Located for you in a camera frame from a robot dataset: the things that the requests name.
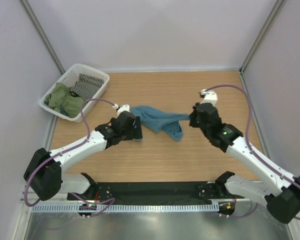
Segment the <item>blue tank top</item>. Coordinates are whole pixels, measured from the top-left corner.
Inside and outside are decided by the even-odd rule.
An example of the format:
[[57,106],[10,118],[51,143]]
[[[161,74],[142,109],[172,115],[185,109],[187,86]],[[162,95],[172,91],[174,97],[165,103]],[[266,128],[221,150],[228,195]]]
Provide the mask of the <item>blue tank top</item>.
[[140,117],[140,123],[146,128],[155,133],[164,132],[176,142],[184,136],[180,121],[190,120],[189,114],[163,112],[148,105],[132,107],[130,112]]

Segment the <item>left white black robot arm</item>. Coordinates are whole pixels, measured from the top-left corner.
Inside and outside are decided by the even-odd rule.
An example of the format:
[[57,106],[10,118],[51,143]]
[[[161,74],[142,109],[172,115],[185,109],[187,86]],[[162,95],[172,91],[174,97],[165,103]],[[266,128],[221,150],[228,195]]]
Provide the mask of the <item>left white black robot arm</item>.
[[65,171],[86,157],[102,152],[121,141],[142,139],[141,118],[128,111],[121,112],[110,122],[97,126],[89,135],[67,146],[47,151],[35,151],[23,178],[26,188],[32,189],[40,201],[47,201],[58,193],[69,199],[76,194],[84,200],[93,199],[97,183],[87,173],[66,174]]

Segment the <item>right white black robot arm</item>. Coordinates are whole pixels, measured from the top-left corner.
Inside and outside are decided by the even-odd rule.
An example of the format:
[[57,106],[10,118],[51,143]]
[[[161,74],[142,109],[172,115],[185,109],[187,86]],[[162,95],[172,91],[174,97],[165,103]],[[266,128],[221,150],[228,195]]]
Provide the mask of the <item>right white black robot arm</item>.
[[227,171],[216,180],[215,192],[219,197],[238,195],[250,199],[283,224],[296,217],[300,212],[300,176],[276,165],[247,141],[240,130],[223,123],[217,108],[209,102],[193,106],[189,125],[199,128],[214,147],[243,163],[260,179],[254,182]]

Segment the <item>black white striped tank top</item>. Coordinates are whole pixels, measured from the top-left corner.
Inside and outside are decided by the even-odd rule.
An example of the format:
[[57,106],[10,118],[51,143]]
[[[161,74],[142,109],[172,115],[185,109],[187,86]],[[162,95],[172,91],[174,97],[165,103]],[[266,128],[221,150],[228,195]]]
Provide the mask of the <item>black white striped tank top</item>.
[[80,73],[78,81],[69,90],[72,97],[80,97],[86,101],[92,99],[103,84],[104,80],[101,78]]

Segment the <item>green tank top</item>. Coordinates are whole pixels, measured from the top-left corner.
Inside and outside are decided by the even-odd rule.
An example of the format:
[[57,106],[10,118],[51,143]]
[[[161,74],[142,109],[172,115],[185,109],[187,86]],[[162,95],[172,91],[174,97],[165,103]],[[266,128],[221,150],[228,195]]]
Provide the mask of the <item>green tank top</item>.
[[81,111],[84,100],[72,95],[70,89],[57,82],[51,93],[44,98],[44,104],[57,113],[69,118],[75,118]]

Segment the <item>white plastic laundry basket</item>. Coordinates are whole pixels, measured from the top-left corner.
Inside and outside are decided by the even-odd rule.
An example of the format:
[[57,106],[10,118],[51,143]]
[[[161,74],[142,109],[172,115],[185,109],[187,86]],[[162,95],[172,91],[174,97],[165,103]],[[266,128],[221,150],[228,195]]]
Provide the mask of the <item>white plastic laundry basket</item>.
[[39,100],[44,110],[71,122],[83,121],[84,115],[95,104],[89,99],[100,99],[110,76],[93,67],[76,63],[71,66]]

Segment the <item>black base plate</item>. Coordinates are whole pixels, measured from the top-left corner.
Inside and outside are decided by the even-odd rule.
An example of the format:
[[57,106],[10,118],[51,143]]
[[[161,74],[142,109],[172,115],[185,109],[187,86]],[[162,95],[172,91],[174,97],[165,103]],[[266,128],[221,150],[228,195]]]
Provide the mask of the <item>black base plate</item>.
[[115,205],[129,206],[185,206],[209,204],[210,200],[232,199],[221,193],[214,182],[99,182],[89,193],[81,194],[85,200],[105,201],[115,198]]

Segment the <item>aluminium front rail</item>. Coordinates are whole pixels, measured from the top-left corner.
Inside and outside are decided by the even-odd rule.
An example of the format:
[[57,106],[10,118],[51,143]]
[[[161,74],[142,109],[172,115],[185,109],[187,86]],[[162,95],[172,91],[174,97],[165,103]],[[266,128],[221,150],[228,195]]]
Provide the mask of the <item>aluminium front rail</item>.
[[39,201],[38,195],[33,191],[31,187],[28,188],[26,200],[30,205],[35,204],[37,201]]

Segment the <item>right aluminium frame post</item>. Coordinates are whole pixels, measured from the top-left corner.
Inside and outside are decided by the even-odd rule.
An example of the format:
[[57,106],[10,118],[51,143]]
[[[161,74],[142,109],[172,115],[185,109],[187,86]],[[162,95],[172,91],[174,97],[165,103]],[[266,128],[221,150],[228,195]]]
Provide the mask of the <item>right aluminium frame post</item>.
[[275,22],[276,18],[278,17],[280,11],[282,10],[283,6],[285,5],[286,0],[276,0],[273,7],[271,8],[267,18],[265,19],[256,39],[254,40],[247,56],[245,57],[242,66],[239,69],[239,74],[243,75],[244,71],[247,69],[248,65],[250,64],[252,58],[254,57],[255,53],[257,52],[258,48],[262,44],[263,40],[267,36],[269,30],[271,29],[273,23]]

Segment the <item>aluminium frame post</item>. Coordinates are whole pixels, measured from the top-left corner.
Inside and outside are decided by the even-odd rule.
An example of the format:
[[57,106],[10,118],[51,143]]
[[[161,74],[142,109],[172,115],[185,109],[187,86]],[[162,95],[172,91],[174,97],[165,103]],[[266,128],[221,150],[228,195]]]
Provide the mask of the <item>aluminium frame post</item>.
[[271,8],[267,18],[265,19],[256,39],[254,40],[247,56],[245,57],[242,66],[239,69],[239,74],[243,75],[244,71],[247,69],[248,65],[250,64],[252,58],[254,57],[255,53],[257,52],[258,48],[262,44],[263,40],[267,36],[269,30],[271,29],[273,23],[275,22],[276,18],[278,17],[280,11],[282,10],[283,6],[285,5],[286,0],[276,0],[273,7]]
[[48,39],[40,21],[38,20],[34,10],[32,9],[29,1],[28,0],[20,0],[19,2],[22,5],[26,15],[30,19],[31,23],[33,24],[36,32],[38,33],[44,47],[46,48],[48,54],[50,55],[52,61],[54,62],[55,66],[57,67],[58,71],[61,74],[64,74],[66,71],[65,71],[60,59],[58,58],[50,40]]

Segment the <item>left aluminium frame post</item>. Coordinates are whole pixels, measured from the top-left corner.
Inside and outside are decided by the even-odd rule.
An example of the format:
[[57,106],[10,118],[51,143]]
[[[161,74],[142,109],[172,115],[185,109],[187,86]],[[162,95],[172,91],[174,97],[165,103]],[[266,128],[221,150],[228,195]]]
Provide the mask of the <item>left aluminium frame post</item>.
[[30,19],[31,23],[33,24],[36,32],[38,33],[44,47],[46,48],[48,54],[50,55],[52,61],[54,62],[55,66],[57,67],[58,71],[61,74],[64,74],[66,71],[65,71],[60,59],[58,58],[50,40],[48,39],[40,21],[38,20],[34,10],[32,9],[29,1],[28,0],[20,0],[19,2],[22,5],[26,15]]

